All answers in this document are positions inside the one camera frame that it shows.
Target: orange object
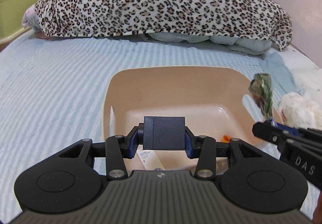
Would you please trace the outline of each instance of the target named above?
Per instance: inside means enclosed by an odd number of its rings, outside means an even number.
[[[221,142],[229,143],[231,139],[232,137],[229,137],[228,135],[223,135]]]

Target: pink board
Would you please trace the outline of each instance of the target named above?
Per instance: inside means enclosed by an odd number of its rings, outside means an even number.
[[[274,0],[293,20],[293,42],[322,68],[322,0]]]

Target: white stuffed animal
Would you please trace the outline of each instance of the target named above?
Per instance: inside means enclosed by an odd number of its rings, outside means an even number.
[[[291,92],[283,96],[279,113],[284,124],[295,128],[322,130],[322,110],[308,98]]]

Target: leopard print blanket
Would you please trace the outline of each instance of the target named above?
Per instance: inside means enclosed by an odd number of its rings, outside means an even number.
[[[39,0],[47,36],[108,37],[153,32],[292,41],[289,15],[272,0]]]

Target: striped bed sheet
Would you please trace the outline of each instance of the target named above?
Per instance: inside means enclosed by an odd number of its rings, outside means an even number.
[[[125,39],[76,38],[40,40],[32,31],[20,36],[0,54],[0,220],[20,213],[14,196],[15,179],[28,167],[82,138],[102,139],[102,105],[108,83],[118,71],[156,66],[216,66],[233,68],[250,80],[263,72],[265,58],[228,51],[189,48]],[[286,92],[274,83],[277,106]],[[254,103],[245,106],[255,120]],[[262,150],[278,158],[271,144]],[[105,162],[94,167],[105,174]],[[312,217],[318,190],[310,185],[302,207]]]

